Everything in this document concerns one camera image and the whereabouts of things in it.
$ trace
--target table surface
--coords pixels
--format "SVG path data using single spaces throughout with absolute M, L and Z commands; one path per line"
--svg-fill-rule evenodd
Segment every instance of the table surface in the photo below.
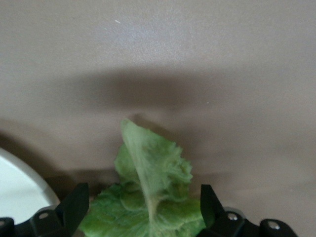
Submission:
M 191 191 L 313 237 L 316 1 L 0 3 L 0 147 L 64 197 L 118 180 L 119 122 L 176 141 Z

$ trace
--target white round object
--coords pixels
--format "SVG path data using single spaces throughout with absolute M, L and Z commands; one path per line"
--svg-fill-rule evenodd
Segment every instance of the white round object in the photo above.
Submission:
M 32 168 L 1 148 L 0 174 L 0 217 L 11 217 L 19 224 L 39 209 L 59 203 L 54 191 Z

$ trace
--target green leaf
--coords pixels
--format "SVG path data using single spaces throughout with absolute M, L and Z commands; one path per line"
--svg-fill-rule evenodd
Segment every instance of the green leaf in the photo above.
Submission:
M 188 198 L 191 165 L 174 142 L 121 122 L 120 184 L 91 202 L 80 225 L 87 237 L 194 237 L 205 227 L 199 200 Z

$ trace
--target lettuce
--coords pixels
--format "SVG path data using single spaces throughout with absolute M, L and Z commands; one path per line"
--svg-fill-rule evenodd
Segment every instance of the lettuce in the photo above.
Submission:
M 121 122 L 115 159 L 120 183 L 103 190 L 79 226 L 87 237 L 194 237 L 205 228 L 190 199 L 191 165 L 174 142 Z

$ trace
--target gray surface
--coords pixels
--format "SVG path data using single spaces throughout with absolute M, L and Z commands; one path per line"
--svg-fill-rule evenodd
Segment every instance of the gray surface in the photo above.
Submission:
M 256 223 L 313 237 L 316 2 L 0 2 L 0 146 L 62 196 L 117 180 L 119 121 Z

